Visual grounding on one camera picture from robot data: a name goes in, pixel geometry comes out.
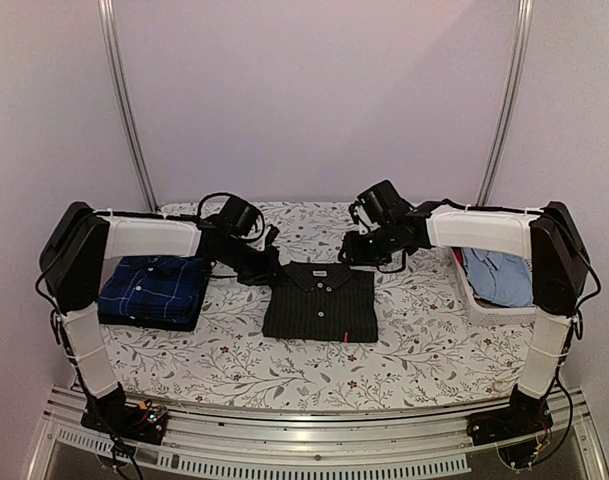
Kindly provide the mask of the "black pinstriped long sleeve shirt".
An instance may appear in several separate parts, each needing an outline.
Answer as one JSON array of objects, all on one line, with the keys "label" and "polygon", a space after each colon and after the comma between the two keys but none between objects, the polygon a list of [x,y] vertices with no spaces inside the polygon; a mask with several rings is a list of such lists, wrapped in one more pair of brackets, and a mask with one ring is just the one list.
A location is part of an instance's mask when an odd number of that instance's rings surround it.
[{"label": "black pinstriped long sleeve shirt", "polygon": [[341,263],[290,262],[271,289],[262,334],[282,340],[375,343],[375,280]]}]

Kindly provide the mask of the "blue plaid shirt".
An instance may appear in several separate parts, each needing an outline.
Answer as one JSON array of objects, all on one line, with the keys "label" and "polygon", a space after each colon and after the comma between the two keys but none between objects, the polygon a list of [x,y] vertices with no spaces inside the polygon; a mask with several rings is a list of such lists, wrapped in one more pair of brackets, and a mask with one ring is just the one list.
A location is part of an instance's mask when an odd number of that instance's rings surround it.
[{"label": "blue plaid shirt", "polygon": [[187,325],[199,314],[209,273],[209,264],[197,257],[124,257],[100,293],[99,315]]}]

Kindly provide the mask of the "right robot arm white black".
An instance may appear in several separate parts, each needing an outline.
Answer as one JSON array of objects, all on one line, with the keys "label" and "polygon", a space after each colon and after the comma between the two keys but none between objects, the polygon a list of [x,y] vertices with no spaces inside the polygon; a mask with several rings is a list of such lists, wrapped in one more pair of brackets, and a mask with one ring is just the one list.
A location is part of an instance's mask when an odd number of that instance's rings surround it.
[{"label": "right robot arm white black", "polygon": [[599,295],[585,290],[598,281],[588,251],[567,206],[551,201],[539,209],[461,205],[450,199],[417,206],[383,180],[350,204],[355,224],[364,232],[343,237],[338,259],[350,266],[380,267],[396,253],[408,257],[420,249],[472,248],[501,252],[530,261],[535,324],[526,363],[513,389],[516,401],[501,415],[501,427],[521,436],[536,424],[534,400],[548,395],[568,354],[572,339],[583,334],[582,305]]}]

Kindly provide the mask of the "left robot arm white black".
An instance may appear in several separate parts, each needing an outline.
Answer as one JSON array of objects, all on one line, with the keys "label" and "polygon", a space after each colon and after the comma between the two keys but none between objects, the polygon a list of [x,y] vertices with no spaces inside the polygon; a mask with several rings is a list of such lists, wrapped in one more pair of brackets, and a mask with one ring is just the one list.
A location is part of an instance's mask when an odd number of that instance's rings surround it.
[{"label": "left robot arm white black", "polygon": [[221,210],[208,217],[163,213],[95,210],[72,203],[39,257],[36,293],[51,304],[55,329],[88,398],[98,400],[95,419],[112,434],[132,426],[132,412],[115,397],[123,390],[110,364],[100,332],[97,300],[102,271],[113,258],[203,256],[223,264],[247,286],[272,286],[283,278],[276,227],[264,223],[254,248],[250,231],[263,223],[262,212],[249,202],[228,196]]}]

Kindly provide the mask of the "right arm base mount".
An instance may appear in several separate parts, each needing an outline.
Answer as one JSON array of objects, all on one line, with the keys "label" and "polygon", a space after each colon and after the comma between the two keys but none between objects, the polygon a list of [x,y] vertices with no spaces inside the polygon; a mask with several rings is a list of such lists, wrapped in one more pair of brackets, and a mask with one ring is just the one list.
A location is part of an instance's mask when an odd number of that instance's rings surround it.
[{"label": "right arm base mount", "polygon": [[535,434],[553,426],[547,397],[531,397],[515,386],[506,407],[466,417],[466,434],[475,446]]}]

